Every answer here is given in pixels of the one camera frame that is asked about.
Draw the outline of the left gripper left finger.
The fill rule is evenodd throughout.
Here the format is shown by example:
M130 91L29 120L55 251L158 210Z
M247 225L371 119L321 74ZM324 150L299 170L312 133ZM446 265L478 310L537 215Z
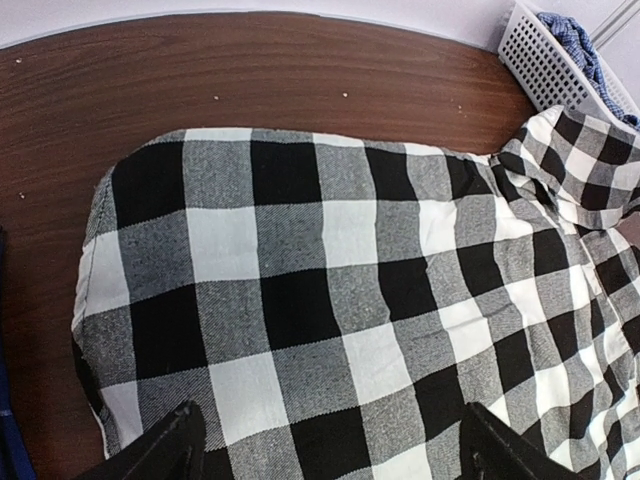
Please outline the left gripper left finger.
M206 427L200 407L185 401L85 479L202 479Z

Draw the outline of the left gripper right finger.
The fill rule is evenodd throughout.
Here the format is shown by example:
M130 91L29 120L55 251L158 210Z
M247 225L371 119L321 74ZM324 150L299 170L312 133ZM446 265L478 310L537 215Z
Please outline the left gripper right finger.
M459 442L462 479L581 479L477 402L465 406Z

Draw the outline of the blue plaid shirt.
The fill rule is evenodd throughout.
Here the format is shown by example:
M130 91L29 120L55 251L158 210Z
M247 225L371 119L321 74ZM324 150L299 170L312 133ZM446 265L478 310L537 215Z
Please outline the blue plaid shirt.
M5 339L6 294L5 280L7 233L1 227L1 478L37 479L30 452L24 440L13 401L13 383L8 367L7 341Z

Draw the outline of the black white checked shirt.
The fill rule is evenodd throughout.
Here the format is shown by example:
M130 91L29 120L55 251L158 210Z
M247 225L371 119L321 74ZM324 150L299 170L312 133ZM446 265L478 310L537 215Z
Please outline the black white checked shirt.
M71 325L113 457L180 403L209 479L458 479L480 403L639 475L639 137L560 107L498 152L162 135L100 181Z

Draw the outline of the white plastic laundry basket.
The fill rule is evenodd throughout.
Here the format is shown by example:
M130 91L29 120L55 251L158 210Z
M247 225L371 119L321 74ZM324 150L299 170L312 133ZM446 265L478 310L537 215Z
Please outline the white plastic laundry basket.
M565 49L538 20L540 12L544 11L529 2L514 3L498 45L499 59L538 110L562 105L605 121L620 121ZM612 99L627 113L639 117L639 106L631 94L600 53L597 55Z

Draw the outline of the light blue checked shirt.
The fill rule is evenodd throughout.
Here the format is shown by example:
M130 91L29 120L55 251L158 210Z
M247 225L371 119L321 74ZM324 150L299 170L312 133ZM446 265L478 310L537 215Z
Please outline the light blue checked shirt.
M537 18L569 54L612 114L638 130L639 117L627 113L610 96L596 49L586 30L573 17L540 12Z

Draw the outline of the right aluminium frame post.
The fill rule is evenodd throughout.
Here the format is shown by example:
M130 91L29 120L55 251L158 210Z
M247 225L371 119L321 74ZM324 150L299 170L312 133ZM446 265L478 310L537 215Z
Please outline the right aluminium frame post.
M635 17L639 15L640 0L624 0L590 34L595 50L600 53Z

